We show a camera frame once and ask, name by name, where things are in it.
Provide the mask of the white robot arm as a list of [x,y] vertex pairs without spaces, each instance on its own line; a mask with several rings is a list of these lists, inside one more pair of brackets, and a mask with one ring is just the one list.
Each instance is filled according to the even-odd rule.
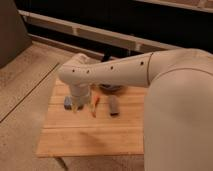
[[213,54],[156,51],[91,64],[79,53],[59,69],[76,105],[91,83],[148,89],[144,101],[145,171],[213,171]]

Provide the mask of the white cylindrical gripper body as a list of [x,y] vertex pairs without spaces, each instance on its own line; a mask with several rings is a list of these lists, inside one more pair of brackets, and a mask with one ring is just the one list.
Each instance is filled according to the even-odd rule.
[[88,84],[70,85],[70,97],[75,105],[84,105],[90,102],[91,89]]

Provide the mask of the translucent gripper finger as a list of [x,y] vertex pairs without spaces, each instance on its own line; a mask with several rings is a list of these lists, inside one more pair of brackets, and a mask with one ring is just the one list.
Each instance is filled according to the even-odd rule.
[[92,101],[89,100],[89,101],[86,103],[86,105],[87,105],[87,107],[92,108]]
[[78,111],[78,109],[79,109],[79,106],[78,106],[78,104],[73,104],[73,112],[77,112]]

